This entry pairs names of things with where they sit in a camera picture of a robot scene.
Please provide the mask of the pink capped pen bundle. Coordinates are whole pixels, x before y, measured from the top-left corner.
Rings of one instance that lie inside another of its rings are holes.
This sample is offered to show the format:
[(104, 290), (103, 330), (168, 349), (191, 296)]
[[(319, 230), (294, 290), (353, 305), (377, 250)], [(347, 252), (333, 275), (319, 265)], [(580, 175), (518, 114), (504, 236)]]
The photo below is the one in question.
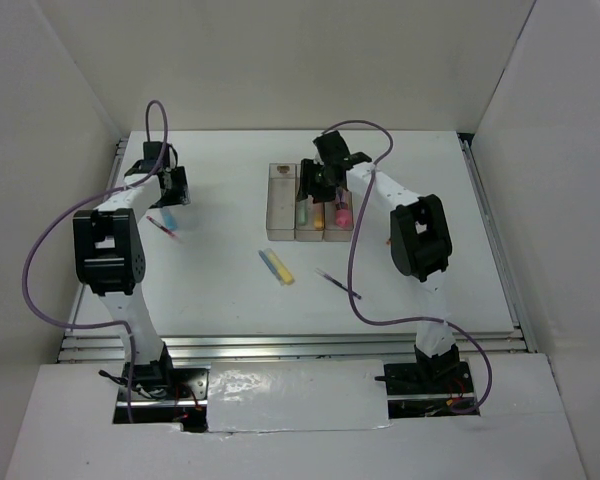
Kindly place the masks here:
[(353, 215), (350, 211), (349, 204), (344, 191), (336, 193), (334, 200), (335, 209), (335, 224), (342, 229), (348, 229), (353, 224)]

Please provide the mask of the yellow highlighter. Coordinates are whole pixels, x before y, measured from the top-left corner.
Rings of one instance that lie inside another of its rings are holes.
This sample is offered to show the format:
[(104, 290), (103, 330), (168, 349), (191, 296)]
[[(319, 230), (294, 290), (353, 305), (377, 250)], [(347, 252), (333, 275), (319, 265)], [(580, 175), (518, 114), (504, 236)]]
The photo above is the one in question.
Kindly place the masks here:
[(277, 274), (279, 275), (282, 283), (284, 285), (291, 285), (294, 283), (295, 279), (289, 269), (284, 265), (284, 263), (280, 260), (280, 258), (276, 255), (273, 250), (269, 250), (268, 258), (276, 269)]

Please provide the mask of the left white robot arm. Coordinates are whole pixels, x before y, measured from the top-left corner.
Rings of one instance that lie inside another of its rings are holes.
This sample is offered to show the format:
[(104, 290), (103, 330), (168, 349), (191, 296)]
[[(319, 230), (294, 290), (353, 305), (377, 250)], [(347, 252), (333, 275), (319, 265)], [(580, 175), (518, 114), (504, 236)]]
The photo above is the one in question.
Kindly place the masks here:
[(188, 182), (169, 143), (146, 141), (124, 186), (72, 219), (76, 273), (108, 310), (124, 348), (122, 378), (156, 399), (176, 390), (177, 374), (142, 292), (146, 258), (138, 228), (151, 209), (190, 203)]

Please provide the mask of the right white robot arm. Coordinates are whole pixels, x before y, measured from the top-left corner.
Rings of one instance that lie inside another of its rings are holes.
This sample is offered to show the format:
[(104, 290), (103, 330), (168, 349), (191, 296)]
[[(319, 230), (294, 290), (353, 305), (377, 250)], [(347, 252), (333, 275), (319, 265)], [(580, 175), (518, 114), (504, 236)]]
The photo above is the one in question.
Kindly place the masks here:
[(389, 217), (390, 254), (397, 271), (422, 285), (446, 272), (452, 241), (441, 199), (420, 195), (393, 180), (378, 168), (379, 162), (363, 152), (349, 150), (340, 132), (331, 128), (313, 140), (317, 158), (300, 164), (299, 200), (312, 197), (316, 203), (337, 199), (339, 192), (362, 196), (352, 233), (347, 263), (347, 295), (354, 315), (370, 326), (413, 323), (417, 327), (414, 346), (416, 379), (428, 392), (440, 391), (460, 362), (453, 333), (444, 319), (415, 316), (394, 320), (371, 320), (363, 316), (353, 295), (353, 265), (360, 227), (366, 208), (373, 204)]

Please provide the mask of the green highlighter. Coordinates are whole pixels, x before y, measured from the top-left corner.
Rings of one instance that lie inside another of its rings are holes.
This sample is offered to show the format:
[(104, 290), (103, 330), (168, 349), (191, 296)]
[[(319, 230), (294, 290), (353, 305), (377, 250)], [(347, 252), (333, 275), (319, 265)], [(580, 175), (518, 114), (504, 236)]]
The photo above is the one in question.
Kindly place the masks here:
[(302, 227), (305, 226), (309, 219), (309, 207), (308, 200), (299, 201), (296, 204), (296, 226)]

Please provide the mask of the pink blue pen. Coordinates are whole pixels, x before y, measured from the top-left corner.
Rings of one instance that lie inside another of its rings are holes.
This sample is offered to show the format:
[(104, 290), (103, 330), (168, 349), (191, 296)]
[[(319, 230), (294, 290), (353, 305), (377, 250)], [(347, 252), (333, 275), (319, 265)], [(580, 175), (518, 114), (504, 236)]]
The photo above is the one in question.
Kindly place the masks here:
[(161, 224), (160, 222), (158, 222), (157, 220), (155, 220), (153, 217), (147, 215), (146, 219), (156, 228), (158, 228), (160, 231), (162, 231), (164, 234), (166, 234), (169, 238), (171, 238), (172, 240), (178, 242), (178, 243), (182, 243), (182, 240), (180, 239), (180, 237), (174, 233), (171, 229), (167, 228), (166, 226), (164, 226), (163, 224)]

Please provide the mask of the orange pink highlighter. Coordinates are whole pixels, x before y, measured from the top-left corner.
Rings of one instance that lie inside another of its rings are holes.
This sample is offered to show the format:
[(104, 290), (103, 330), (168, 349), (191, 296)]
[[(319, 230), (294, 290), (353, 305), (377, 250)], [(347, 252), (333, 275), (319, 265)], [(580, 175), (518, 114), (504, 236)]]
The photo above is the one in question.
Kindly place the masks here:
[(325, 228), (325, 210), (323, 203), (315, 203), (312, 205), (313, 212), (313, 227), (315, 230), (321, 231)]

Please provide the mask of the light blue highlighter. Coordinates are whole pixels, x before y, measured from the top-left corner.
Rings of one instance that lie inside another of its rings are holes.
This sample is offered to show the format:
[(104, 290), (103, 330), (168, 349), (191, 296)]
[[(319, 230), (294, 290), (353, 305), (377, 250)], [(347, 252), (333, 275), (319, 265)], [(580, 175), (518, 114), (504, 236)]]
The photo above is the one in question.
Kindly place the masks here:
[(176, 231), (178, 229), (177, 220), (168, 208), (162, 208), (161, 215), (164, 221), (164, 225), (167, 229), (171, 231)]

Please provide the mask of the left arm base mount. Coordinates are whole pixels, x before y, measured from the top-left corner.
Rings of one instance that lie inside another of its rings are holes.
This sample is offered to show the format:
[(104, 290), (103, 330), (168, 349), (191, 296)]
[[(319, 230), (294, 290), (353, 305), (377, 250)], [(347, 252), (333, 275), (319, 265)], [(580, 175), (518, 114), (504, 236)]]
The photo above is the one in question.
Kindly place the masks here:
[(99, 371), (118, 387), (114, 424), (129, 424), (131, 410), (135, 424), (174, 424), (185, 432), (207, 431), (209, 368), (172, 369), (166, 383), (134, 379), (131, 390), (126, 373), (127, 368), (119, 375)]

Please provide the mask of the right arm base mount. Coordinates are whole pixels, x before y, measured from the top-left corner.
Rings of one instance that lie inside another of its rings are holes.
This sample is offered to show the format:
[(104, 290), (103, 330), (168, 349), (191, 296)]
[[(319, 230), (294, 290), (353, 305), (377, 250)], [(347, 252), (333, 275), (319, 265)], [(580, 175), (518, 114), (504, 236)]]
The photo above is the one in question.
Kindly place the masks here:
[(464, 396), (474, 392), (468, 363), (460, 360), (456, 348), (433, 358), (417, 350), (415, 362), (385, 364), (384, 373), (375, 380), (385, 384), (390, 396)]

